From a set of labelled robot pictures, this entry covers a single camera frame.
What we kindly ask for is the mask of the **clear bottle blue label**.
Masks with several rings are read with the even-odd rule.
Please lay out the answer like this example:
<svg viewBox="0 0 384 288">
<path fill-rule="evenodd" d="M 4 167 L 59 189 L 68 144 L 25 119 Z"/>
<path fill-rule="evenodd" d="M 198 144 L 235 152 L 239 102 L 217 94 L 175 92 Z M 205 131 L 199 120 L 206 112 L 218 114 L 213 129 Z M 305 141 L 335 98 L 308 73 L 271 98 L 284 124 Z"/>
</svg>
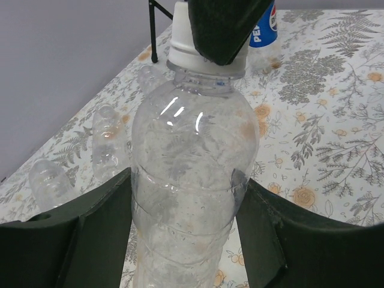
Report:
<svg viewBox="0 0 384 288">
<path fill-rule="evenodd" d="M 251 33 L 248 63 L 254 71 L 268 74 L 280 67 L 282 58 L 277 11 L 275 1 L 272 1 Z"/>
</svg>

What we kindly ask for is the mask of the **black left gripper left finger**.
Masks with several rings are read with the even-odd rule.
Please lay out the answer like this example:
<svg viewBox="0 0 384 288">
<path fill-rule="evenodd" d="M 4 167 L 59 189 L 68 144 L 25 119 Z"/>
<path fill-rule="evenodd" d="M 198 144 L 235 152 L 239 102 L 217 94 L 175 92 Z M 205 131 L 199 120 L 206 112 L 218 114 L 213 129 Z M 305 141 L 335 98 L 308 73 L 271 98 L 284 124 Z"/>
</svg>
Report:
<svg viewBox="0 0 384 288">
<path fill-rule="evenodd" d="M 1 225 L 1 287 L 119 287 L 131 170 L 27 221 Z"/>
</svg>

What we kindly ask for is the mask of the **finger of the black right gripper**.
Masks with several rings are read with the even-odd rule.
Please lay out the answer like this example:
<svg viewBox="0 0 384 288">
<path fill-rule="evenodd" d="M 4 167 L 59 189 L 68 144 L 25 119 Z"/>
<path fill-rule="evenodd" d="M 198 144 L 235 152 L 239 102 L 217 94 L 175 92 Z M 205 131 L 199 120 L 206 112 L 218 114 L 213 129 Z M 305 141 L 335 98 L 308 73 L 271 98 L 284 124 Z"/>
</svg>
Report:
<svg viewBox="0 0 384 288">
<path fill-rule="evenodd" d="M 217 65 L 231 64 L 271 4 L 270 0 L 189 0 L 196 50 Z"/>
</svg>

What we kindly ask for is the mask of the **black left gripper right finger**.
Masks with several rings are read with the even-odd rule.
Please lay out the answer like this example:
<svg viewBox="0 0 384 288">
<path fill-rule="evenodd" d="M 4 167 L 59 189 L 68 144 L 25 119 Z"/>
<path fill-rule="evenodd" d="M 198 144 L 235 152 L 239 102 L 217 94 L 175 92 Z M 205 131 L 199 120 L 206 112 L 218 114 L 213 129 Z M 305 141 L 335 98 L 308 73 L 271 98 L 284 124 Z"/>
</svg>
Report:
<svg viewBox="0 0 384 288">
<path fill-rule="evenodd" d="M 250 181 L 237 213 L 250 287 L 382 287 L 383 225 L 310 212 Z"/>
</svg>

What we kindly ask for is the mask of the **blue white bottle cap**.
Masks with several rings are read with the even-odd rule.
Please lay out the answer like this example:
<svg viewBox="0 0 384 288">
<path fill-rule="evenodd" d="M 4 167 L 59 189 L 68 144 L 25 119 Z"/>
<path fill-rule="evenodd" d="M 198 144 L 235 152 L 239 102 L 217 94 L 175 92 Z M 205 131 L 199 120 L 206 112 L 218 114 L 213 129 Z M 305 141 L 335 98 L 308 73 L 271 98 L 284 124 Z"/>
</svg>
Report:
<svg viewBox="0 0 384 288">
<path fill-rule="evenodd" d="M 176 71 L 179 68 L 208 75 L 242 77 L 245 74 L 248 46 L 243 45 L 239 54 L 229 65 L 219 66 L 204 58 L 195 48 L 188 5 L 178 1 L 175 4 L 172 36 L 170 39 L 167 67 Z"/>
</svg>

